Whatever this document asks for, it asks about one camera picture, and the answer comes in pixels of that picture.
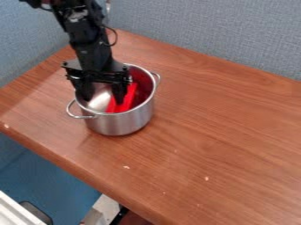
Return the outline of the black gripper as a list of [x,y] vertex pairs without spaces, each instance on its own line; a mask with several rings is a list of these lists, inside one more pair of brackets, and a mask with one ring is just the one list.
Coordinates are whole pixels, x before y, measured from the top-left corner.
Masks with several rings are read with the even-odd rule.
[[127,66],[112,59],[111,47],[103,43],[83,45],[74,49],[76,58],[63,62],[67,79],[75,92],[86,101],[92,99],[92,83],[111,84],[111,93],[116,105],[123,103],[131,76]]

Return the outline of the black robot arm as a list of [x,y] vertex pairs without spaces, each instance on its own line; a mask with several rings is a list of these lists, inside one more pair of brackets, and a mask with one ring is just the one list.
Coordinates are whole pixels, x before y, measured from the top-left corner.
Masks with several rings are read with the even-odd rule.
[[102,6],[95,0],[19,0],[33,9],[49,11],[67,33],[76,58],[63,62],[67,79],[75,93],[86,100],[92,99],[94,84],[106,83],[118,105],[123,103],[131,76],[127,65],[112,58]]

